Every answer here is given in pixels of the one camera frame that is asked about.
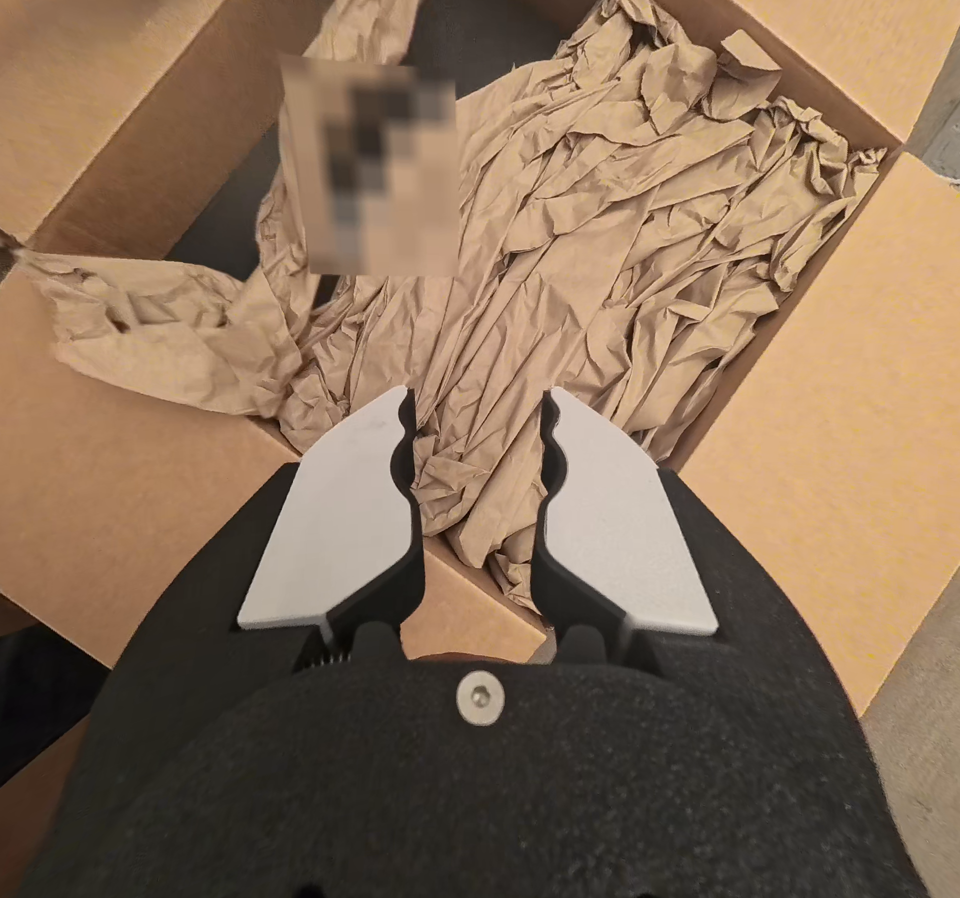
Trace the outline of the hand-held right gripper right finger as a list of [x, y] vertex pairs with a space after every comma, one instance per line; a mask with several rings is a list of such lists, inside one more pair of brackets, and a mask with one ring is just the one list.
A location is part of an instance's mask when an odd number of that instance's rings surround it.
[[719, 621], [656, 462], [567, 390], [544, 394], [530, 590], [558, 642], [575, 627], [604, 644], [714, 637]]

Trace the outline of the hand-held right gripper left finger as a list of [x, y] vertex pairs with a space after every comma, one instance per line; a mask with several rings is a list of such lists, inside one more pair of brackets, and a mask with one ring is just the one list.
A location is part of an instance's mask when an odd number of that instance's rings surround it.
[[237, 614], [244, 631], [316, 627], [352, 643], [398, 633], [422, 603], [422, 517], [412, 494], [415, 395], [393, 387], [303, 454]]

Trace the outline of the large cardboard box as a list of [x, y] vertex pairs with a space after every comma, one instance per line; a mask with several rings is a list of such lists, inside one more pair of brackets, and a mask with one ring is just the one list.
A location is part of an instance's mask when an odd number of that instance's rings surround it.
[[[521, 1], [564, 38], [597, 2]], [[807, 69], [802, 85], [838, 92], [829, 110], [893, 142], [810, 276], [657, 460], [772, 574], [863, 713], [958, 568], [958, 193], [906, 151], [958, 0], [730, 1]], [[17, 259], [2, 284], [2, 595], [113, 665], [181, 567], [299, 455], [265, 419], [80, 375], [54, 339]], [[409, 654], [530, 655], [544, 634], [493, 564], [428, 536]]]

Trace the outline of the brown packing paper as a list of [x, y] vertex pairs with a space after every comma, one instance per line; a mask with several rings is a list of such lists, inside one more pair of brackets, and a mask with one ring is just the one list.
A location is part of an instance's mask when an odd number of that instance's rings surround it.
[[[559, 0], [574, 14], [592, 0]], [[412, 386], [428, 535], [532, 606], [540, 397], [671, 455], [881, 177], [893, 138], [731, 0], [597, 0], [549, 57], [458, 101], [457, 278], [346, 275], [316, 304], [293, 126], [246, 282], [22, 251], [54, 355], [154, 400], [265, 419], [296, 454]]]

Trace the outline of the dark printed product box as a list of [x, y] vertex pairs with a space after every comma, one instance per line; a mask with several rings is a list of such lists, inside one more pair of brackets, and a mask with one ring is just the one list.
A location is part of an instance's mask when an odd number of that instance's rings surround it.
[[[454, 84], [458, 98], [523, 64], [553, 56], [562, 31], [522, 0], [425, 0], [401, 64]], [[258, 266], [261, 202], [280, 166], [271, 124], [167, 255], [246, 280]]]

